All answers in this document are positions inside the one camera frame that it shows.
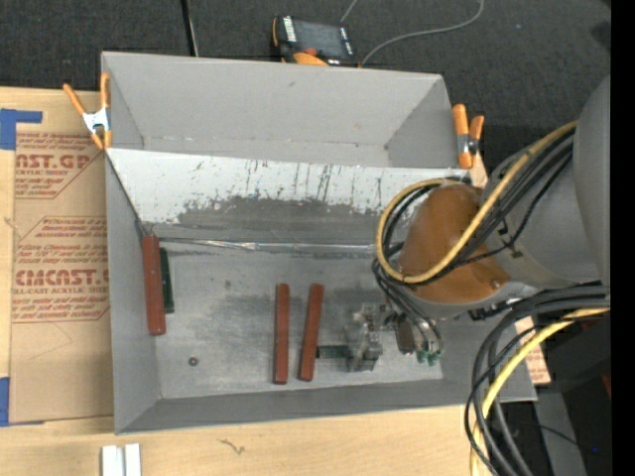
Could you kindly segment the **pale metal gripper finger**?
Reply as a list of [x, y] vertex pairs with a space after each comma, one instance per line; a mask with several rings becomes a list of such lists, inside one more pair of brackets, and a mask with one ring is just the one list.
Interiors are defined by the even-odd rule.
[[351, 315], [350, 335], [363, 338], [381, 330], [381, 304], [364, 304]]
[[383, 346], [378, 335], [368, 335], [347, 346], [346, 366], [349, 372], [373, 371], [383, 355]]

